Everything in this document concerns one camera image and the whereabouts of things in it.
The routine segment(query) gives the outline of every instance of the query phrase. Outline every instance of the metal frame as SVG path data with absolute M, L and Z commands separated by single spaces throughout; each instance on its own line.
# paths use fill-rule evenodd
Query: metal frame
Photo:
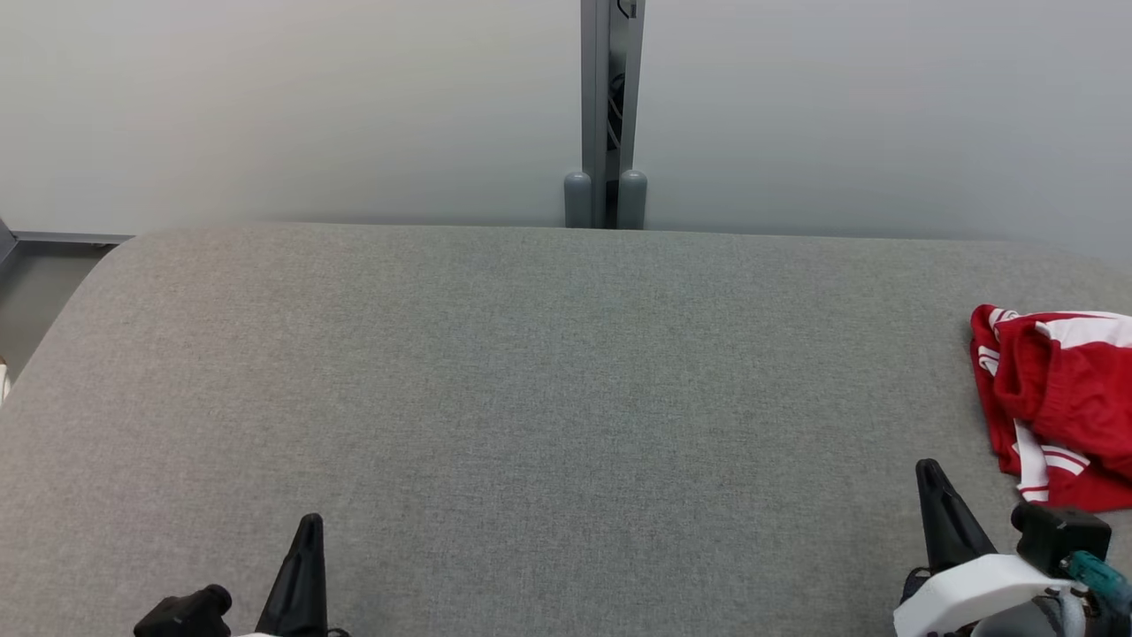
M 15 232 L 17 241 L 54 241 L 61 243 L 109 243 L 118 244 L 131 234 L 95 234 L 89 232 Z
M 636 140 L 637 91 L 641 88 L 641 46 L 644 43 L 645 0 L 636 0 L 636 17 L 629 20 L 629 42 L 625 55 L 625 104 L 621 111 L 621 165 L 623 174 L 633 169 L 633 148 Z
M 590 175 L 590 227 L 606 226 L 609 2 L 582 0 L 582 171 Z
M 16 249 L 16 235 L 8 230 L 8 225 L 0 218 L 0 262 L 3 262 L 14 249 Z

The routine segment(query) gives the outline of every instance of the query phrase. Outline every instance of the metal bracket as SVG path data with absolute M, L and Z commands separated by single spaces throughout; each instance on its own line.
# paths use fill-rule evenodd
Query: metal bracket
M 566 196 L 566 226 L 593 227 L 593 181 L 584 172 L 571 172 L 563 180 Z
M 644 201 L 649 178 L 640 170 L 621 173 L 617 187 L 617 229 L 644 230 Z

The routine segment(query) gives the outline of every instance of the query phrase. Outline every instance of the floor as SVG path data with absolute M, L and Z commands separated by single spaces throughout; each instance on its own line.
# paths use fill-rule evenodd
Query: floor
M 0 356 L 15 379 L 67 299 L 111 247 L 20 242 L 0 265 Z

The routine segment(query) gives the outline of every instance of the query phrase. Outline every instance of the gray wall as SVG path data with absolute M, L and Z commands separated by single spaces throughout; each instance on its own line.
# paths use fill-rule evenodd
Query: gray wall
M 576 2 L 3 0 L 0 214 L 561 225 Z
M 645 224 L 1129 259 L 1130 25 L 1123 0 L 649 0 Z

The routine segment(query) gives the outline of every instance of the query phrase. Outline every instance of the clothing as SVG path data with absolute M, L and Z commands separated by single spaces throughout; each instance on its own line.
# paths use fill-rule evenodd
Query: clothing
M 1132 507 L 1132 317 L 983 304 L 971 330 L 990 444 L 1022 497 Z

